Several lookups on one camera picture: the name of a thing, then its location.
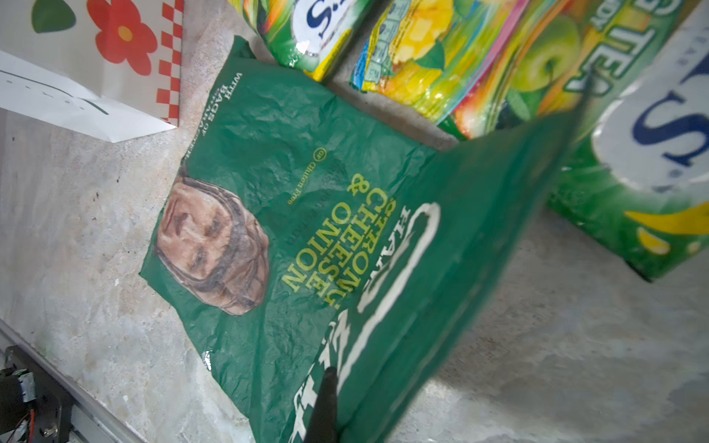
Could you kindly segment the green Fox's spring tea bag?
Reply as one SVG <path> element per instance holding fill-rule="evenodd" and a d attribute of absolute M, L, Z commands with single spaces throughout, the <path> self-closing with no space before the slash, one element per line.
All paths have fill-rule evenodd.
<path fill-rule="evenodd" d="M 653 282 L 708 245 L 708 5 L 603 1 L 579 68 L 595 90 L 549 206 Z"/>

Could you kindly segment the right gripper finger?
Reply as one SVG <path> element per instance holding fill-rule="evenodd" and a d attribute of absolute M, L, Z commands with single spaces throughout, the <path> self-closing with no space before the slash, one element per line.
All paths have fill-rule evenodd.
<path fill-rule="evenodd" d="M 304 443 L 338 443 L 337 420 L 338 375 L 335 367 L 326 369 L 310 418 Z"/>

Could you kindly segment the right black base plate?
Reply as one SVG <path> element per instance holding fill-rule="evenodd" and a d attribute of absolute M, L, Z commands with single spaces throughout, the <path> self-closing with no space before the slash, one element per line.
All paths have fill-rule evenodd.
<path fill-rule="evenodd" d="M 68 391 L 17 345 L 1 358 L 1 440 L 68 442 L 73 400 Z"/>

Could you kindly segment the green Real crisps bag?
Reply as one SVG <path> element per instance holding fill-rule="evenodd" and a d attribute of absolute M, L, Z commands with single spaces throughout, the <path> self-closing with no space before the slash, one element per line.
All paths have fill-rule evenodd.
<path fill-rule="evenodd" d="M 234 38 L 142 278 L 258 442 L 380 442 L 492 294 L 585 107 L 438 151 Z"/>

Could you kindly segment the white paper bag with flower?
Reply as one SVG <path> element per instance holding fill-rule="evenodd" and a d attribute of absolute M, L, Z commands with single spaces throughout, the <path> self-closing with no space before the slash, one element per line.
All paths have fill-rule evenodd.
<path fill-rule="evenodd" d="M 109 142 L 177 128 L 185 6 L 2 2 L 2 109 Z"/>

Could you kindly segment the aluminium mounting rail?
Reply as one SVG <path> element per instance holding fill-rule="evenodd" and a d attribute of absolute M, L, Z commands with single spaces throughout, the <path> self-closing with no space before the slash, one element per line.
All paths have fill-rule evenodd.
<path fill-rule="evenodd" d="M 3 442 L 143 442 L 5 322 L 1 323 Z"/>

